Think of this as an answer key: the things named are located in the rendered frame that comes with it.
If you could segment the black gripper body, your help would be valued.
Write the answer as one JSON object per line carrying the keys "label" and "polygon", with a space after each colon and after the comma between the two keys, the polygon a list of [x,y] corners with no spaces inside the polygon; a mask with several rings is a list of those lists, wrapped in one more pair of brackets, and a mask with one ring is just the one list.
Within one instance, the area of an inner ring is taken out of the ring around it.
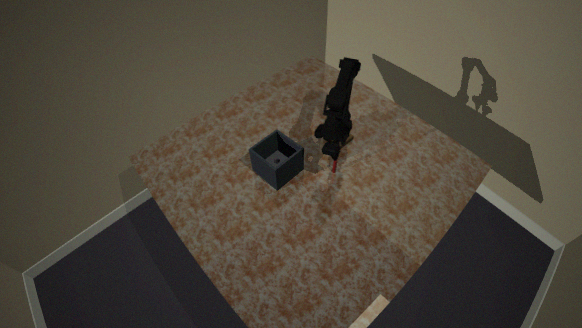
{"label": "black gripper body", "polygon": [[[344,121],[344,120],[343,120]],[[350,121],[344,121],[343,125],[340,126],[337,132],[337,138],[333,140],[333,142],[326,142],[322,148],[322,153],[331,156],[338,156],[341,148],[339,145],[339,141],[343,139],[347,129],[350,131],[352,128],[352,123]]]}

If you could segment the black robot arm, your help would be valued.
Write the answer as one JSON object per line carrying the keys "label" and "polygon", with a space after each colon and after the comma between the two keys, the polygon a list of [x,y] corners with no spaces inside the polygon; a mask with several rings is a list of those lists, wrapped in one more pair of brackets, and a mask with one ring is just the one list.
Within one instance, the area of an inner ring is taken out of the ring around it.
{"label": "black robot arm", "polygon": [[[324,137],[327,140],[334,140],[337,138],[337,132],[344,121],[352,123],[352,120],[350,120],[349,100],[353,79],[360,72],[361,63],[358,61],[351,58],[340,59],[339,68],[341,70],[336,81],[337,84],[331,88],[324,103],[323,115],[327,116],[327,120],[316,128],[314,132],[316,138]],[[326,110],[326,107],[329,110]]]}

